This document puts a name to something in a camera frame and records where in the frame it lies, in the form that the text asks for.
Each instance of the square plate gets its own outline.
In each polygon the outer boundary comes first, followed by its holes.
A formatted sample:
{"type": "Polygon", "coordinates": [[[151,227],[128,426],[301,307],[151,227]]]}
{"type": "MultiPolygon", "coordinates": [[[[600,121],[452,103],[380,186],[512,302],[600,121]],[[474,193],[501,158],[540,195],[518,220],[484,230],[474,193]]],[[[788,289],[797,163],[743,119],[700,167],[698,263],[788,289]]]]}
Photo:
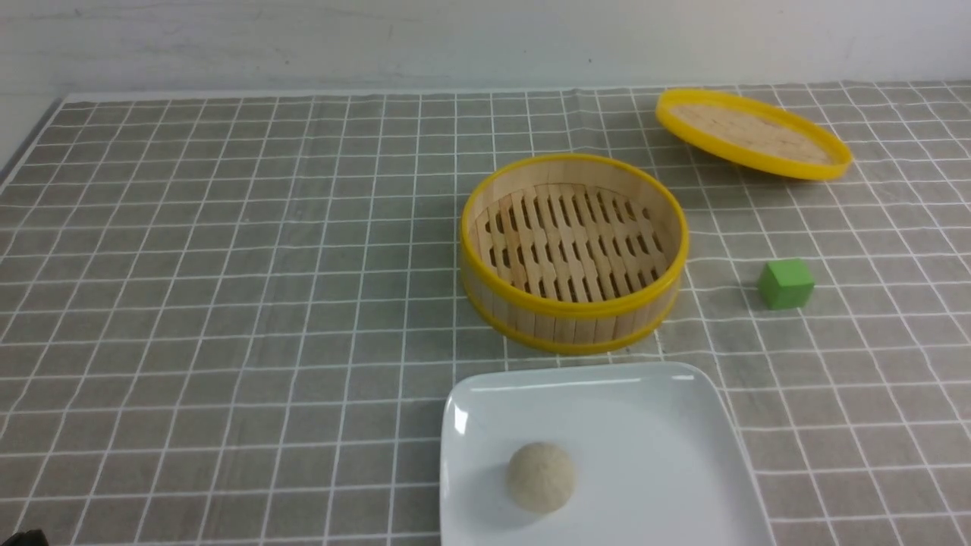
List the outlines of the square plate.
{"type": "Polygon", "coordinates": [[[443,546],[772,544],[718,392],[677,362],[493,373],[452,390],[442,425],[443,546]],[[577,487],[538,517],[506,494],[506,464],[548,441],[577,487]]]}

